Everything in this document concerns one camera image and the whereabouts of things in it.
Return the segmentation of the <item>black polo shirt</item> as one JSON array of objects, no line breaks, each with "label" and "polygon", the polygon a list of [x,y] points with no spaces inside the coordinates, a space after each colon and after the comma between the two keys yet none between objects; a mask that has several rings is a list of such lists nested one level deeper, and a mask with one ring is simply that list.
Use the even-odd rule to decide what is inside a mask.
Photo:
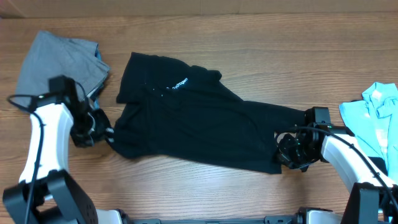
[{"label": "black polo shirt", "polygon": [[280,174],[275,133],[304,123],[304,113],[242,100],[221,73],[181,60],[132,53],[117,103],[112,148],[127,159],[166,155]]}]

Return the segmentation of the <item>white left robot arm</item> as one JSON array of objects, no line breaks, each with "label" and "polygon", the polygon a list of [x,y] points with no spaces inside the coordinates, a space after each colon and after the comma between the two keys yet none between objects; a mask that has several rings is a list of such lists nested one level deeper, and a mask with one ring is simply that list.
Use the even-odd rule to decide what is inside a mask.
[{"label": "white left robot arm", "polygon": [[14,223],[129,223],[122,210],[97,209],[72,178],[69,142],[91,147],[113,142],[114,130],[101,109],[80,101],[78,82],[60,75],[49,79],[49,91],[29,95],[29,106],[12,104],[30,114],[29,153],[19,183],[4,190],[2,202]]}]

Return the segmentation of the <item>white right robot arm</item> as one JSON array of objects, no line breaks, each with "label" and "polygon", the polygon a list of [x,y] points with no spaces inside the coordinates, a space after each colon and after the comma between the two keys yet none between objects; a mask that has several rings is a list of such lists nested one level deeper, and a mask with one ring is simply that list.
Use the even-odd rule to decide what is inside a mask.
[{"label": "white right robot arm", "polygon": [[343,214],[301,207],[285,223],[397,223],[397,184],[360,149],[354,133],[331,123],[326,107],[304,113],[305,124],[275,135],[276,158],[292,170],[331,164],[349,191]]}]

